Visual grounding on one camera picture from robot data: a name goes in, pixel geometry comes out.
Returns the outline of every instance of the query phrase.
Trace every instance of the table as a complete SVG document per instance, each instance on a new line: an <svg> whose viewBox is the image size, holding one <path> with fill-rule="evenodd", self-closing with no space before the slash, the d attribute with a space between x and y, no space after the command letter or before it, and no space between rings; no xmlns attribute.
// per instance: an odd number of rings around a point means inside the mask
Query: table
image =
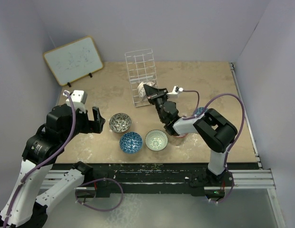
<svg viewBox="0 0 295 228"><path fill-rule="evenodd" d="M169 91L174 85L184 89L195 89L200 92L200 106L204 106L211 98L221 93L237 95L236 85L228 62L156 62L159 88ZM106 62L104 68L72 83L72 88L88 93L86 109L89 119L93 119L93 106L100 108L106 119L101 134L79 134L66 146L57 163L174 163L174 162L209 162L210 149L198 134L189 134L185 138L168 135L168 146L159 152L151 151L144 144L136 154L126 154L119 147L122 133L114 133L109 128L109 119L116 113L126 113L132 119L128 130L137 132L143 140L146 134L154 129L163 130L158 114L153 105L135 107L129 87L125 62ZM66 97L61 95L59 104L65 103ZM179 115L190 116L197 103L195 93L182 93L177 103ZM230 96L215 100L210 107L215 108L237 129L241 123L241 106ZM247 124L241 136L231 150L228 162L256 162L254 148Z"/></svg>

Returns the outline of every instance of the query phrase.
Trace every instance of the wire grid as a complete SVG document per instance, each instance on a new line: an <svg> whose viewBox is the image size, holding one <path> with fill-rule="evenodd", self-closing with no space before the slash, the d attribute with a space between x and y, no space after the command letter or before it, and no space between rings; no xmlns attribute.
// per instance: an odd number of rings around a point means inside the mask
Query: wire grid
<svg viewBox="0 0 295 228"><path fill-rule="evenodd" d="M141 82L154 82L158 87L155 61L152 49L131 51L125 53L128 68L128 79L135 107L148 105L148 99L139 97L138 85Z"/></svg>

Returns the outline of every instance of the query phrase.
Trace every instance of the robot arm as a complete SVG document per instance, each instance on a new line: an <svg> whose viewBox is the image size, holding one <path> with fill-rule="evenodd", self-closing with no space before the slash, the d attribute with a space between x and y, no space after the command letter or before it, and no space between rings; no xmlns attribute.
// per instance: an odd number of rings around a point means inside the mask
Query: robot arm
<svg viewBox="0 0 295 228"><path fill-rule="evenodd" d="M155 105L160 121L165 124L166 132L173 136L186 133L197 133L211 149L208 170L218 177L225 172L225 157L229 145L235 140L237 129L215 109L209 109L199 117L187 118L178 116L176 103L167 101L168 95L178 97L183 91L175 86L169 93L167 89L157 89L144 85L148 101Z"/></svg>
<svg viewBox="0 0 295 228"><path fill-rule="evenodd" d="M75 106L76 124L72 138L79 133L101 133L105 119L100 115L97 107L92 108L94 120L88 119L85 109L87 94L75 90L70 95ZM52 209L75 187L83 183L85 178L92 175L92 168L82 162L75 164L66 174L66 177L55 184L51 189L38 196L42 182L55 163L57 156L33 171L25 182L24 176L36 166L46 161L65 143L72 128L72 109L70 100L66 104L58 105L47 114L46 123L36 134L28 139L22 154L20 174L11 197L4 209L0 212L0 227L6 220L10 227L42 227L47 215ZM10 216L6 219L9 205L13 203Z"/></svg>

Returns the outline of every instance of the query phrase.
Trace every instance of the gray floor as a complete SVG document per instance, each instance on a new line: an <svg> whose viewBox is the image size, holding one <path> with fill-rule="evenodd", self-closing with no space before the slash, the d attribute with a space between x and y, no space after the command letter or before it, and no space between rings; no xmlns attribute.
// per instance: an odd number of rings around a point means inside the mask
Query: gray floor
<svg viewBox="0 0 295 228"><path fill-rule="evenodd" d="M93 199L99 208L114 206L120 194ZM190 195L126 194L119 208L97 212L75 203L69 194L52 212L44 228L276 228L266 190L235 190L215 205Z"/></svg>

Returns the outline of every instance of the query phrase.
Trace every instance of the whiteboard frame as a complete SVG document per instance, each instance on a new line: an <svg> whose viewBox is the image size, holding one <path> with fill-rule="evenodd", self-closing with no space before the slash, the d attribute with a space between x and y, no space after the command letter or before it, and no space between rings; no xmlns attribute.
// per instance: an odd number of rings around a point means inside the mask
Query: whiteboard frame
<svg viewBox="0 0 295 228"><path fill-rule="evenodd" d="M99 57L99 59L100 59L100 62L101 62L101 64L102 64L102 67L101 67L101 68L99 68L99 69L97 69L97 70L94 70L94 71L90 72L90 73L94 73L94 72L96 72L96 71L102 69L102 68L104 67L104 64L103 64L103 62L102 62L102 59L101 59L100 54L99 54L99 52L98 52L97 46L96 46L95 41L94 41L94 39L93 39L92 36L86 36L86 37L83 37L83 38L81 38L81 39L77 39L77 40L72 41L72 42L70 42L70 43L68 43L68 44L65 44L65 45L62 45L62 46L57 47L57 48L55 48L55 49L52 49L52 50L50 50L50 51L47 51L47 52L45 52L45 53L43 54L43 58L44 58L45 62L47 63L49 69L51 70L52 74L54 75L54 77L56 78L56 81L58 82L58 84L59 84L60 86L66 86L67 83L66 83L66 84L63 84L63 85L60 84L60 82L59 82L57 76L55 75L55 73L54 73L54 71L52 70L51 66L49 65L47 59L45 58L45 55L46 55L47 53L49 53L49 52L55 51L55 50L57 50L57 49L60 49L60 48L62 48L62 47L65 47L65 46L67 46L67 45L69 45L69 44L76 43L76 42L78 42L78 41L80 41L80 40L83 40L83 39L86 39L86 38L90 38L90 39L91 39L91 41L92 41L92 43L94 44L94 47L95 47L95 49L96 49L96 52L97 52L97 54L98 54L98 57ZM89 73L86 74L86 75L80 76L79 78L77 78L77 79L75 79L75 80L73 80L73 81L70 81L69 83L74 82L74 81L77 81L78 79L83 78L83 77L88 76L88 75L89 75Z"/></svg>

